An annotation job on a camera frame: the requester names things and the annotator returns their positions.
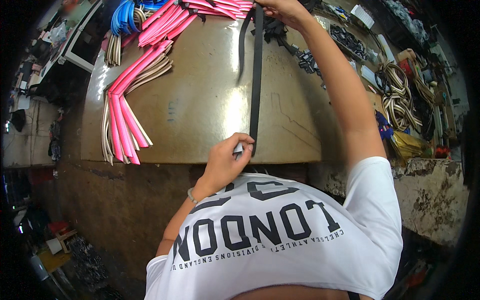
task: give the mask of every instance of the cloth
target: cloth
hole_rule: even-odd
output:
[[[305,184],[240,174],[187,215],[168,255],[146,269],[145,299],[230,299],[271,285],[331,288],[381,299],[402,251],[389,162],[351,171],[341,206]]]

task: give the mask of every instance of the table surface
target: table surface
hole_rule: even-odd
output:
[[[254,36],[245,38],[245,68],[240,83],[238,40],[243,20],[208,16],[195,19],[173,44],[171,71],[126,97],[153,142],[138,151],[142,163],[205,163],[210,147],[234,132],[249,132]],[[301,35],[288,42],[306,48]],[[102,92],[144,50],[136,42],[109,68],[100,51],[87,89],[81,158],[103,161],[100,123]],[[257,151],[252,163],[338,160],[342,141],[329,98],[316,74],[307,74],[276,41],[264,42]]]

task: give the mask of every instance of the pink reflective strap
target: pink reflective strap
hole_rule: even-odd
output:
[[[158,17],[160,17],[164,11],[166,11],[172,4],[175,2],[175,0],[170,0],[167,3],[165,3],[158,11],[156,11],[154,14],[150,16],[150,18],[147,18],[145,22],[142,23],[142,29],[145,30],[153,21],[155,21]]]
[[[193,14],[190,17],[188,17],[185,22],[183,22],[180,26],[172,30],[167,34],[168,39],[173,39],[177,35],[179,35],[187,26],[195,19],[197,15]]]
[[[213,0],[213,2],[215,2],[215,4],[223,3],[223,4],[227,4],[227,5],[231,5],[231,6],[236,6],[236,7],[240,8],[240,4],[238,4],[236,1],[230,1],[230,0]]]
[[[115,113],[112,111],[112,101],[108,97],[108,105],[110,106],[110,126],[112,129],[112,139],[113,139],[113,150],[115,152],[115,157],[123,161],[123,155],[121,151],[120,137],[117,129],[117,122],[115,120]]]
[[[133,134],[133,137],[137,141],[138,145],[141,148],[147,148],[148,144],[147,141],[143,135],[143,133],[140,131],[140,128],[138,128],[137,123],[135,122],[135,119],[133,118],[132,114],[130,113],[130,110],[128,109],[126,105],[127,100],[125,100],[125,97],[123,95],[120,96],[120,107],[121,111],[123,113],[123,117],[125,118],[125,121],[127,122],[128,127],[130,128],[130,131]]]
[[[112,104],[114,107],[113,111],[115,113],[115,121],[117,123],[117,128],[120,135],[120,142],[121,142],[123,152],[125,153],[126,156],[132,157],[133,144],[128,136],[127,125],[125,124],[125,120],[123,119],[123,115],[121,113],[120,99],[118,95],[115,95],[115,94],[112,95]]]
[[[226,16],[226,17],[228,17],[228,16],[227,16],[226,14],[224,14],[223,12],[217,12],[217,11],[198,10],[198,13],[212,14],[212,15],[216,15],[216,16]]]
[[[153,47],[150,47],[139,59],[137,59],[133,64],[131,64],[127,69],[125,69],[115,80],[115,82],[112,84],[108,92],[111,94],[117,89],[117,86],[121,83],[123,78],[128,75],[142,60],[147,58],[150,53],[152,53],[154,50]]]
[[[166,33],[162,33],[161,35],[159,35],[156,39],[154,39],[153,41],[151,41],[149,44],[150,45],[156,45],[157,43],[159,43],[162,39],[164,39],[165,37],[167,37],[167,34]]]
[[[168,18],[177,10],[178,7],[179,6],[176,5],[170,6],[170,8],[150,27],[148,27],[147,30],[140,33],[138,40],[140,42],[143,42],[144,40],[151,37],[158,30],[158,28],[161,27],[166,20],[168,20]]]
[[[178,25],[182,24],[182,22],[188,18],[189,16],[189,12],[188,10],[184,10],[180,16],[178,16],[178,18],[176,20],[174,20],[170,25],[166,26],[165,28],[162,29],[162,31],[160,32],[160,34],[165,34],[165,33],[169,33],[170,31],[172,31],[173,29],[175,29]]]
[[[232,18],[233,20],[236,20],[236,19],[237,19],[237,17],[235,17],[235,14],[232,13],[231,11],[228,11],[228,10],[223,9],[223,8],[221,8],[221,7],[218,7],[218,6],[214,7],[213,9],[216,10],[216,11],[218,11],[218,12],[223,12],[224,14],[226,14],[227,16],[229,16],[230,18]]]
[[[212,5],[210,5],[207,1],[203,1],[203,0],[185,0],[185,2],[189,2],[190,4],[195,3],[195,4],[203,5],[209,8],[213,8]]]
[[[134,32],[131,35],[129,35],[127,38],[124,38],[121,42],[121,47],[123,48],[126,45],[128,45],[128,43],[133,41],[137,37],[137,35],[138,35],[138,32]]]
[[[229,10],[229,11],[234,12],[234,13],[241,13],[240,8],[238,8],[236,6],[230,6],[230,5],[219,3],[219,4],[217,4],[217,7],[221,7],[223,9]]]
[[[130,157],[130,161],[134,165],[139,165],[140,164],[140,160],[138,159],[138,156],[137,156],[137,153],[135,152],[135,150],[133,151],[133,156]]]
[[[155,58],[157,58],[163,51],[165,51],[164,47],[156,47],[152,53],[135,67],[130,73],[128,73],[124,78],[122,78],[121,83],[117,86],[117,88],[112,91],[114,95],[121,95],[127,87],[135,80],[135,77],[143,70],[145,67],[151,63]]]
[[[204,6],[202,4],[195,4],[195,3],[190,3],[190,6],[188,8],[191,9],[198,9],[198,10],[208,10],[208,9],[213,9],[211,6]]]

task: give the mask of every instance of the black strap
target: black strap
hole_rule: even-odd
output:
[[[243,23],[240,28],[240,33],[239,33],[239,76],[237,79],[237,83],[240,82],[241,76],[243,75],[243,65],[245,64],[245,33],[247,31],[248,24],[250,23],[250,19],[253,17],[255,14],[255,8],[250,8],[250,10],[247,13],[247,16],[245,17],[245,20],[243,20]]]
[[[264,11],[257,3],[259,9],[251,8],[240,29],[239,34],[239,76],[237,83],[243,75],[243,66],[245,64],[245,33],[247,31],[250,19],[255,15],[255,43],[253,51],[253,78],[252,78],[252,101],[250,104],[250,136],[255,140],[253,144],[252,156],[255,155],[258,136],[258,117],[260,113],[260,92],[262,86],[262,47],[264,30]]]
[[[216,7],[216,4],[215,2],[213,2],[212,0],[205,0],[208,2],[208,4],[212,5],[213,7]]]
[[[260,113],[260,92],[262,86],[262,48],[264,42],[264,11],[258,3],[257,8],[255,13],[255,46],[253,50],[252,102],[250,104],[250,136],[255,140],[252,156],[255,155],[258,143],[258,116]]]
[[[348,298],[350,300],[360,300],[360,295],[358,293],[354,293],[350,291],[347,291],[347,293],[348,293]]]

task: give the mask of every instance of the cable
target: cable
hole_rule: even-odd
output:
[[[385,76],[385,73],[382,70],[381,66],[378,71],[375,72],[375,82],[377,83],[377,86],[382,90],[384,95],[388,97],[392,95],[392,86],[388,81],[387,77]]]

